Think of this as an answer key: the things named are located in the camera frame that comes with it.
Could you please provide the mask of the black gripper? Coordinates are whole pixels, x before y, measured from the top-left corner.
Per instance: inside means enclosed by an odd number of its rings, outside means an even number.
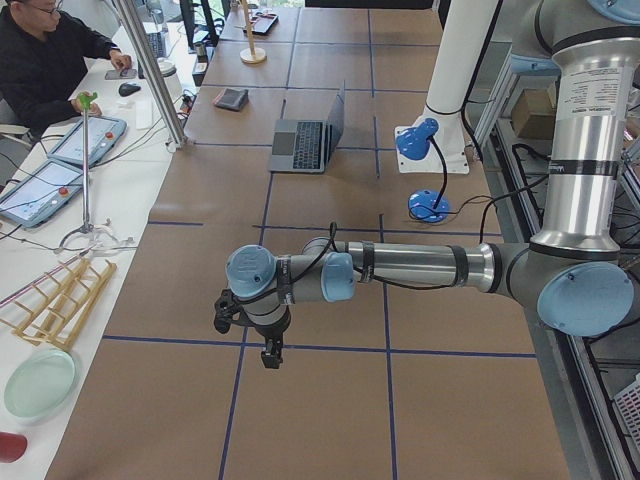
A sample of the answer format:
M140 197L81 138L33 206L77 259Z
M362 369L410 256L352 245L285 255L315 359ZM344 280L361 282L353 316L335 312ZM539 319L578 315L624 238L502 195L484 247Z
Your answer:
M213 326L221 334L229 332L232 325L252 327L265 340L261 361L266 369L279 369L283 363L284 332L290 325L291 315L287 305L263 299L242 304L230 289L224 289L214 304Z

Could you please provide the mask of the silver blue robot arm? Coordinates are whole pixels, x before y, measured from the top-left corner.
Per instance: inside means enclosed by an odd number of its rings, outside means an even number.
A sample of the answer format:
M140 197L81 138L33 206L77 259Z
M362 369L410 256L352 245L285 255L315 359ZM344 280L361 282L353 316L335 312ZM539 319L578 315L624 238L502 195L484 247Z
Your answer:
M595 336L619 324L635 302L609 233L627 102L639 65L635 1L540 1L523 16L514 49L560 70L543 224L524 244L475 247L309 241L275 256L257 245L231 254L214 327L255 329L263 364L278 368L289 308L350 299L358 283L416 290L470 286L533 309L549 327Z

